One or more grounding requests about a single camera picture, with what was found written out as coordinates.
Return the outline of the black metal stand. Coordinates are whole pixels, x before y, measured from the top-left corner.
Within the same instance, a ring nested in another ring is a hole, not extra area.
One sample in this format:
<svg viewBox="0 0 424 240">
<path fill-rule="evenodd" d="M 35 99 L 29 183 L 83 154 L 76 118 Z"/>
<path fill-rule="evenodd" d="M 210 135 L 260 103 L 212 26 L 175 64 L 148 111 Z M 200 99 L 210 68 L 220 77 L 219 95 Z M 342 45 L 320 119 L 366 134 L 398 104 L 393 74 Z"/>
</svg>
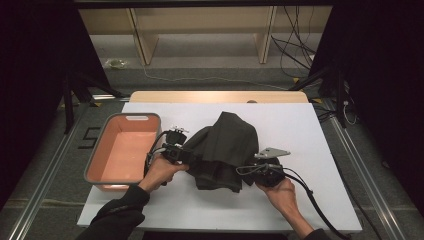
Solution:
<svg viewBox="0 0 424 240">
<path fill-rule="evenodd" d="M 344 87 L 344 75 L 341 70 L 334 66 L 327 66 L 323 69 L 308 76 L 305 80 L 296 83 L 289 91 L 299 91 L 305 87 L 321 80 L 321 85 L 318 89 L 320 97 L 334 97 L 336 100 L 336 118 L 343 128 L 346 127 L 344 119 L 344 101 L 346 93 Z"/>
<path fill-rule="evenodd" d="M 97 81 L 82 72 L 67 73 L 62 81 L 62 93 L 66 115 L 65 134 L 68 134 L 74 125 L 72 94 L 75 94 L 80 102 L 89 103 L 94 99 L 93 94 L 89 91 L 89 87 L 98 88 L 118 99 L 128 97 L 128 94 L 117 91 L 110 85 Z"/>
</svg>

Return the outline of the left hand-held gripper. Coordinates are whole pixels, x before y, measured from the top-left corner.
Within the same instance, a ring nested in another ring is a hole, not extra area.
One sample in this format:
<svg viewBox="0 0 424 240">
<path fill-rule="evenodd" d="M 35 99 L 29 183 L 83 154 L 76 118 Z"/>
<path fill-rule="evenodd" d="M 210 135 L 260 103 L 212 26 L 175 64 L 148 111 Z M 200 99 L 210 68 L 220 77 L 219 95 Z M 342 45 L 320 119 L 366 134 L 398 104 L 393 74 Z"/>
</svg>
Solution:
<svg viewBox="0 0 424 240">
<path fill-rule="evenodd" d="M 164 152 L 162 155 L 171 163 L 182 162 L 189 164 L 193 158 L 191 149 L 184 149 L 183 145 L 187 139 L 187 130 L 173 126 L 165 132 L 165 142 L 162 144 Z"/>
</svg>

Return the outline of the light wooden shelf unit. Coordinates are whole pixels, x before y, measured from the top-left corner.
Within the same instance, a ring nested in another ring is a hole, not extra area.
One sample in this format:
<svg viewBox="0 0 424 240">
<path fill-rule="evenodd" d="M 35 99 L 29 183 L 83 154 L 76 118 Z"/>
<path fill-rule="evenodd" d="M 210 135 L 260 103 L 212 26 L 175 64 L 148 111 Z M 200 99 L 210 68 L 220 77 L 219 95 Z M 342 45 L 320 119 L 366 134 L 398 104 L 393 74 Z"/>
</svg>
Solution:
<svg viewBox="0 0 424 240">
<path fill-rule="evenodd" d="M 151 63 L 161 34 L 247 33 L 254 38 L 261 64 L 267 61 L 273 33 L 287 33 L 294 24 L 302 33 L 321 33 L 330 6 L 183 7 L 82 9 L 91 35 L 131 35 L 142 64 Z"/>
</svg>

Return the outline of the person's right hand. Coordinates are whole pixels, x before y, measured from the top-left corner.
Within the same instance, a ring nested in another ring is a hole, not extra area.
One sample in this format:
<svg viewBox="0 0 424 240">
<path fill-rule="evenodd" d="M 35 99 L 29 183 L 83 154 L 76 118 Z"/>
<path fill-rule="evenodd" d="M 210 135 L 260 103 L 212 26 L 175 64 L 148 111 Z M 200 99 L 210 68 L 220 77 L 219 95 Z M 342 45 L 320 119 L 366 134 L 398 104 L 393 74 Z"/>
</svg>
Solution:
<svg viewBox="0 0 424 240">
<path fill-rule="evenodd" d="M 282 180 L 274 187 L 265 187 L 260 184 L 257 184 L 257 187 L 265 193 L 270 203 L 287 221 L 301 217 L 297 205 L 295 186 L 289 179 Z"/>
</svg>

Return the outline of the crumpled clear plastic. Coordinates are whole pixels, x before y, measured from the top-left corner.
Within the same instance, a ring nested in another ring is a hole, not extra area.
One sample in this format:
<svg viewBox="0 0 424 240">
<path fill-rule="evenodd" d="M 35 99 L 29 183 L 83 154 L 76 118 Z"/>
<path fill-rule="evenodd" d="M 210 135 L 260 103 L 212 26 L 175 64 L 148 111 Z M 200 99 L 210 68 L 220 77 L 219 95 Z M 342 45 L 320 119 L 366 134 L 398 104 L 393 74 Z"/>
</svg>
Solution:
<svg viewBox="0 0 424 240">
<path fill-rule="evenodd" d="M 128 66 L 128 62 L 123 59 L 107 59 L 104 66 L 110 69 L 122 70 Z"/>
</svg>

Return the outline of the pink basket with grey rim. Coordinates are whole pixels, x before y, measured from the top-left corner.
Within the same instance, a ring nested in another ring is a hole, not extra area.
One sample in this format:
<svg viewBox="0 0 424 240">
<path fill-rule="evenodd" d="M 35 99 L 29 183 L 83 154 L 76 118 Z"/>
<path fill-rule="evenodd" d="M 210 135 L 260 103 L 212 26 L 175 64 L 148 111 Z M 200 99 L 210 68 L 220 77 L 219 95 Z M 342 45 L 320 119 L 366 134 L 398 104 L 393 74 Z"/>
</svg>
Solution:
<svg viewBox="0 0 424 240">
<path fill-rule="evenodd" d="M 126 191 L 143 179 L 147 153 L 160 133 L 157 114 L 111 115 L 94 146 L 85 180 L 101 191 Z"/>
</svg>

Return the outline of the aluminium floor rail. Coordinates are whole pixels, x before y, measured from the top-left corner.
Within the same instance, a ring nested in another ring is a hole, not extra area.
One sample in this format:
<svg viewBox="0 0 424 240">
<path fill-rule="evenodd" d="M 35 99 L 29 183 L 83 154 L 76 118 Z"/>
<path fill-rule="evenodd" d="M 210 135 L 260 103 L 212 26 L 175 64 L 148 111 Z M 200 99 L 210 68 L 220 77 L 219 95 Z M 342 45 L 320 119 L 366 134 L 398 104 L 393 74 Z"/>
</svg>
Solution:
<svg viewBox="0 0 424 240">
<path fill-rule="evenodd" d="M 343 128 L 338 120 L 331 120 L 335 131 L 341 143 L 344 146 L 346 153 L 370 199 L 372 206 L 378 215 L 387 235 L 390 240 L 406 240 L 406 235 L 399 225 L 393 211 L 390 209 L 386 199 L 383 197 L 370 171 L 366 167 L 360 153 L 357 150 L 351 136 L 346 128 Z"/>
<path fill-rule="evenodd" d="M 73 240 L 89 186 L 83 179 L 89 152 L 81 150 L 83 116 L 67 134 L 57 117 L 0 213 L 4 240 Z"/>
</svg>

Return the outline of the person's left hand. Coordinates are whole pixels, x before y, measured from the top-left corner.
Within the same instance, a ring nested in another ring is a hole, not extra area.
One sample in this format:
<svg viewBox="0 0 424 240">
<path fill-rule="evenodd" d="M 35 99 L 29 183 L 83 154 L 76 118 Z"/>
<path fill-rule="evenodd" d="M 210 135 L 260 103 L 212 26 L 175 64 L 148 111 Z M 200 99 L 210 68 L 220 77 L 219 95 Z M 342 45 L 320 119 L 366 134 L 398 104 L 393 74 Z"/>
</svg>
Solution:
<svg viewBox="0 0 424 240">
<path fill-rule="evenodd" d="M 178 171 L 187 171 L 188 169 L 189 166 L 186 164 L 171 163 L 163 156 L 158 156 L 152 161 L 150 169 L 138 186 L 147 193 L 151 193 L 163 183 L 170 182 Z"/>
</svg>

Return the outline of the white board table cover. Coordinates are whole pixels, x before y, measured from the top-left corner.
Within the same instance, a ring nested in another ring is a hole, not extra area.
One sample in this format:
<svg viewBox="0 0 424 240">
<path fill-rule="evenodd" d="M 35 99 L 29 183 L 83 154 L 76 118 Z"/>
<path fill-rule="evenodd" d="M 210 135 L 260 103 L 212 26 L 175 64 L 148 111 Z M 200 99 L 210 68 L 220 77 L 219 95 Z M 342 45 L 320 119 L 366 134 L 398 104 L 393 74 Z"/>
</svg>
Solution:
<svg viewBox="0 0 424 240">
<path fill-rule="evenodd" d="M 178 126 L 189 135 L 213 125 L 223 111 L 235 113 L 255 127 L 261 149 L 273 147 L 290 153 L 280 162 L 301 176 L 337 230 L 362 230 L 309 103 L 127 103 L 123 111 L 156 113 L 164 129 Z M 291 229 L 256 186 L 245 185 L 238 193 L 201 191 L 185 172 L 152 193 L 144 215 L 139 227 L 149 231 L 282 233 Z"/>
</svg>

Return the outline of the dark grey pleated skirt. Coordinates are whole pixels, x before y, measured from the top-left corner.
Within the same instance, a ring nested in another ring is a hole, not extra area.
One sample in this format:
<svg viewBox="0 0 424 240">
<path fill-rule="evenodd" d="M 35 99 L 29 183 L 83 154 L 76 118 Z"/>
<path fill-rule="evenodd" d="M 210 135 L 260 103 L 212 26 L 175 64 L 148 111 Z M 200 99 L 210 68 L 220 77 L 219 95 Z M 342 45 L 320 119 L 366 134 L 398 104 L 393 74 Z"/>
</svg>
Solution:
<svg viewBox="0 0 424 240">
<path fill-rule="evenodd" d="M 240 176 L 237 167 L 253 163 L 259 152 L 258 135 L 254 126 L 237 114 L 222 112 L 212 126 L 194 134 L 184 145 L 193 159 L 188 173 L 195 178 L 198 190 L 230 189 L 239 193 L 242 183 L 251 186 L 251 177 Z"/>
</svg>

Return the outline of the black curtain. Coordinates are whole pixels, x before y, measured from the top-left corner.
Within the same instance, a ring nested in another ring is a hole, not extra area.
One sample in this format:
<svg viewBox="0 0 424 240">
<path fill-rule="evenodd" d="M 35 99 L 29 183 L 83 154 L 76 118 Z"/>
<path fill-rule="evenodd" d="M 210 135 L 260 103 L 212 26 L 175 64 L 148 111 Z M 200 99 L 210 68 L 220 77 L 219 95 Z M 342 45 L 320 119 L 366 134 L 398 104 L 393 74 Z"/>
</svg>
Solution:
<svg viewBox="0 0 424 240">
<path fill-rule="evenodd" d="M 356 113 L 424 216 L 424 0 L 330 0 L 311 71 L 342 69 Z"/>
<path fill-rule="evenodd" d="M 109 84 L 73 0 L 0 0 L 0 209 L 49 129 L 67 76 Z"/>
</svg>

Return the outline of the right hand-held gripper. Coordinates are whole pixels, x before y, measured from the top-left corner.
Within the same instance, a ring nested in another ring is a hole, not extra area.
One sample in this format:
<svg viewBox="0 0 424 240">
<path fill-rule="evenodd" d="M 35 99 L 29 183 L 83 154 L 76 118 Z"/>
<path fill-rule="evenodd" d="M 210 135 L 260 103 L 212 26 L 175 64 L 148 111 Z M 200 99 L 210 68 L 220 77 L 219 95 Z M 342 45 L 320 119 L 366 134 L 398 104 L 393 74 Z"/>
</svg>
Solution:
<svg viewBox="0 0 424 240">
<path fill-rule="evenodd" d="M 252 169 L 249 171 L 253 181 L 265 187 L 274 187 L 279 184 L 285 178 L 279 157 L 287 155 L 290 155 L 289 151 L 271 147 L 255 154 L 255 162 L 251 165 Z"/>
</svg>

